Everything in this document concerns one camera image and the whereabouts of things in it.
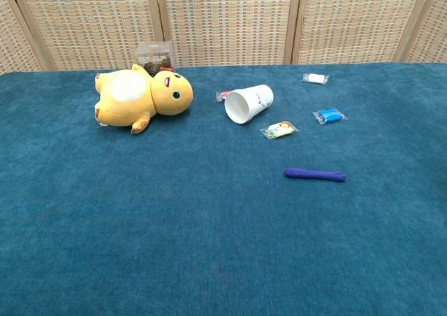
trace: stuffed animal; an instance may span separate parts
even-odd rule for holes
[[[171,71],[151,77],[143,67],[100,73],[95,78],[101,95],[95,105],[95,119],[101,125],[132,126],[131,133],[143,131],[151,117],[177,115],[193,100],[188,80]]]

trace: purple clay roll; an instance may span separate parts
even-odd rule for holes
[[[346,180],[346,174],[341,171],[308,171],[301,168],[287,168],[284,174],[289,178],[312,178],[337,182]]]

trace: woven screen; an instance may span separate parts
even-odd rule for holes
[[[290,0],[166,0],[180,66],[282,64]]]
[[[41,68],[7,0],[0,0],[0,74]]]
[[[307,0],[294,62],[391,61],[415,1]]]
[[[130,67],[153,41],[148,0],[25,0],[58,70]]]
[[[409,62],[447,62],[447,0],[434,0]]]

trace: blue carpet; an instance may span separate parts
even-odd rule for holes
[[[447,315],[447,64],[179,72],[190,109],[138,136],[96,123],[95,71],[0,77],[1,315]],[[214,101],[258,84],[245,125]]]

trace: blue packaged item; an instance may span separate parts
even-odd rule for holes
[[[347,120],[343,113],[338,111],[336,108],[331,108],[328,110],[321,110],[313,112],[315,118],[318,120],[318,122],[323,124],[328,124],[330,122],[338,122],[340,120]]]

